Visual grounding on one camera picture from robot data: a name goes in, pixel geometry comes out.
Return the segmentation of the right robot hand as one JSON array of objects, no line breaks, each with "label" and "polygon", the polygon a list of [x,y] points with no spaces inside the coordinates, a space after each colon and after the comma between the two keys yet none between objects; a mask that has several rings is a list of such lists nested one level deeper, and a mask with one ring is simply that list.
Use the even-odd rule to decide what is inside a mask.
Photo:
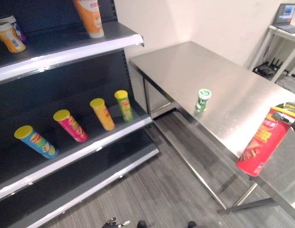
[{"label": "right robot hand", "polygon": [[273,107],[273,109],[273,118],[288,124],[295,132],[295,103],[282,103]]}]

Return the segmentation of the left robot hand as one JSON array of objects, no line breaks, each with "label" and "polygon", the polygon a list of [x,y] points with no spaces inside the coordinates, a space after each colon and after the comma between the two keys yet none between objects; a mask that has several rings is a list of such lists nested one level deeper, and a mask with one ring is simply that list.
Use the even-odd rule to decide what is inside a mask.
[{"label": "left robot hand", "polygon": [[130,220],[123,221],[121,223],[117,223],[117,218],[112,217],[110,218],[103,226],[102,228],[124,228],[130,224]]}]

